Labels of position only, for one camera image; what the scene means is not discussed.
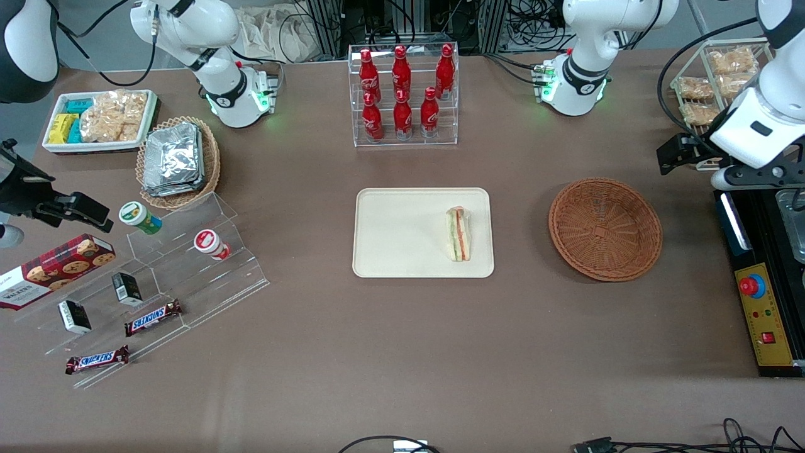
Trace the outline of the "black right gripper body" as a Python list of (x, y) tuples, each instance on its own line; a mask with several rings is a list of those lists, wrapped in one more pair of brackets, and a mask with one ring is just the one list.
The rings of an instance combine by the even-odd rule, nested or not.
[(2, 141), (2, 212), (17, 217), (56, 219), (52, 212), (38, 210), (41, 204), (52, 203), (57, 197), (52, 188), (53, 178), (20, 157), (14, 146), (16, 140)]

